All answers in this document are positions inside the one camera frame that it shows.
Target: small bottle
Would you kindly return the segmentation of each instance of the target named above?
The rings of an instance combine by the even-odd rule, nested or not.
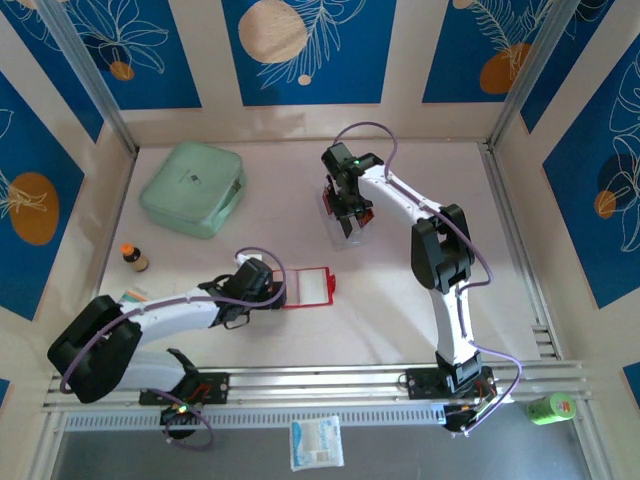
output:
[[[130,243],[123,243],[120,245],[120,251],[122,252],[122,258],[124,261],[131,265],[136,272],[144,272],[149,266],[149,260],[147,257],[140,253],[140,249],[134,247]]]

